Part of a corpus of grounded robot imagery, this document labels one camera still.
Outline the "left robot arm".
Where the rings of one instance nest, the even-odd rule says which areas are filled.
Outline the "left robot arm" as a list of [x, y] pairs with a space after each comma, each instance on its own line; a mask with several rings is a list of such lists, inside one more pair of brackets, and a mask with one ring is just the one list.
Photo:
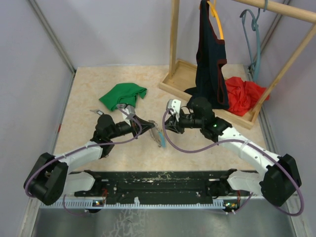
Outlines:
[[54, 156], [40, 155], [25, 183], [26, 195], [37, 198], [45, 205], [55, 203], [61, 196], [76, 194], [97, 196], [103, 190], [102, 178], [93, 171], [74, 170], [86, 163], [106, 157], [116, 145], [112, 140], [132, 134], [133, 139], [155, 128], [155, 124], [131, 116], [129, 122], [114, 123], [108, 114], [101, 115], [95, 126], [93, 137], [84, 146]]

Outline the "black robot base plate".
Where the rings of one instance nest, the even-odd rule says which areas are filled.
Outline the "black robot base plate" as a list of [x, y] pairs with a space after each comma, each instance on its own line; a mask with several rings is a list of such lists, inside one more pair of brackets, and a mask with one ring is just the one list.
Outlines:
[[76, 197], [103, 197], [106, 204], [212, 204], [220, 196], [236, 196], [221, 183], [226, 171], [95, 172], [96, 184]]

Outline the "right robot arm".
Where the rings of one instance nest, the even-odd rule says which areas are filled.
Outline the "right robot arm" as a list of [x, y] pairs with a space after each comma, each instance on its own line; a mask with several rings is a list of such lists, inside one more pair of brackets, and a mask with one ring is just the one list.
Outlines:
[[230, 196], [236, 191], [262, 195], [270, 204], [281, 207], [294, 193], [301, 194], [302, 185], [295, 159], [285, 154], [269, 152], [239, 133], [231, 123], [215, 116], [206, 98], [198, 97], [192, 103], [193, 112], [186, 114], [181, 101], [170, 99], [163, 117], [163, 130], [178, 134], [185, 129], [199, 129], [213, 143], [221, 145], [254, 167], [249, 173], [230, 169], [220, 179], [221, 191]]

